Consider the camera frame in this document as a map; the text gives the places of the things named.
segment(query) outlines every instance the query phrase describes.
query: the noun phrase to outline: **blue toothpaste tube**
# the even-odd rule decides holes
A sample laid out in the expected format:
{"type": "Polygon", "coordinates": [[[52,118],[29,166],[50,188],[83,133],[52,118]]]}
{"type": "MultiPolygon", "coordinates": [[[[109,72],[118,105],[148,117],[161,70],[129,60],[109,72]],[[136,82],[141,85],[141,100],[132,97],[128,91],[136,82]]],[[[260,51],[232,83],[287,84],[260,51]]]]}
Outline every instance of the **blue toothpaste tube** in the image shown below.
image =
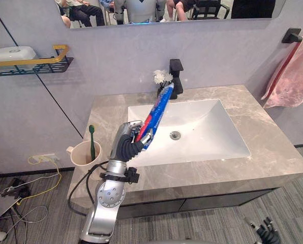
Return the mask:
{"type": "MultiPolygon", "coordinates": [[[[173,89],[174,84],[171,83],[168,86],[164,87],[164,89],[159,93],[156,103],[151,109],[147,119],[144,122],[144,125],[141,127],[139,135],[136,137],[135,141],[139,141],[150,129],[153,130],[153,135],[155,135],[173,89]]],[[[149,147],[153,138],[148,142],[147,145],[145,145],[144,149],[147,149],[149,147]]]]}

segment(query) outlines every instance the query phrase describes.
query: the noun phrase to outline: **floor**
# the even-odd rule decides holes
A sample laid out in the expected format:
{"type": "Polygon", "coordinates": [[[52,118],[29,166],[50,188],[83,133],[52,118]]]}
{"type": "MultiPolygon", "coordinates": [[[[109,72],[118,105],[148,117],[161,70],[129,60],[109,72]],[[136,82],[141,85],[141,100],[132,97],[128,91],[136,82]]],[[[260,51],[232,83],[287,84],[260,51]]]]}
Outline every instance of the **floor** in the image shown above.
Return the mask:
{"type": "MultiPolygon", "coordinates": [[[[303,147],[298,148],[298,151],[303,156],[303,147]]],[[[72,171],[63,172],[63,180],[54,191],[24,201],[19,207],[23,214],[39,205],[46,205],[49,209],[49,215],[44,221],[28,225],[26,243],[77,244],[84,217],[67,208],[66,196],[71,176],[72,171]]],[[[38,175],[31,175],[21,178],[29,181],[37,177],[38,175]]],[[[0,189],[10,180],[11,178],[0,178],[0,189]]],[[[54,184],[53,178],[43,179],[40,183],[32,184],[32,192],[40,192],[54,184]]],[[[34,211],[27,216],[27,220],[40,219],[42,214],[41,210],[34,211]]],[[[149,240],[191,238],[226,244],[252,244],[257,237],[244,223],[244,216],[257,223],[270,216],[276,223],[282,243],[303,244],[303,177],[240,207],[120,220],[110,243],[134,244],[149,240]]],[[[1,229],[6,231],[10,227],[9,219],[1,221],[1,229]]],[[[18,243],[23,243],[22,223],[17,227],[17,237],[18,243]]],[[[15,244],[14,232],[11,231],[7,239],[0,243],[15,244]]]]}

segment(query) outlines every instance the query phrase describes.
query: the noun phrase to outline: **white flower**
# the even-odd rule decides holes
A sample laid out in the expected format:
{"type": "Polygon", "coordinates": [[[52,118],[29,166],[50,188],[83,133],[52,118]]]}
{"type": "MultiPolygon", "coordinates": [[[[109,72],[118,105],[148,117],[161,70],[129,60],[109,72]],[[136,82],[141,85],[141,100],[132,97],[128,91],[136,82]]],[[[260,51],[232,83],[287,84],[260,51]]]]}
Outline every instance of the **white flower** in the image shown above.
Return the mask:
{"type": "Polygon", "coordinates": [[[156,84],[163,83],[164,81],[172,81],[173,76],[168,74],[166,70],[155,70],[154,72],[154,82],[156,84]]]}
{"type": "Polygon", "coordinates": [[[166,72],[164,74],[164,81],[171,82],[172,80],[173,80],[173,75],[166,72]]]}

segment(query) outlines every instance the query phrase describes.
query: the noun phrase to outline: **robot finger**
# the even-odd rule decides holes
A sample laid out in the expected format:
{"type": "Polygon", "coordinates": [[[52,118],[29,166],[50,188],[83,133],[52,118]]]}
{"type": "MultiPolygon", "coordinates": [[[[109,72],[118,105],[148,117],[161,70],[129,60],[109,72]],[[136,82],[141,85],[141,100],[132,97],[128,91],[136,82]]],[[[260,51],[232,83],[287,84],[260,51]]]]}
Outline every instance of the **robot finger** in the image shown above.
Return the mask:
{"type": "Polygon", "coordinates": [[[265,225],[267,226],[268,230],[271,232],[272,231],[272,225],[268,219],[263,220],[265,225]]]}

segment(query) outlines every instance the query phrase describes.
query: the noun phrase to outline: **faucet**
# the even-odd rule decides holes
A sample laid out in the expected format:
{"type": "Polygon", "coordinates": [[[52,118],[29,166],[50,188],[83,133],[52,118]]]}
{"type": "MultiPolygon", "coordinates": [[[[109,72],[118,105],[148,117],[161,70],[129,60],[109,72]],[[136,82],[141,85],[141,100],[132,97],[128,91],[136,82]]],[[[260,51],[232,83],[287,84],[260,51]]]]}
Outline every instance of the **faucet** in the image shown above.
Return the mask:
{"type": "Polygon", "coordinates": [[[174,90],[171,95],[171,100],[177,99],[177,95],[183,93],[183,87],[180,80],[180,71],[183,71],[183,66],[180,59],[170,59],[170,74],[173,76],[174,90]]]}

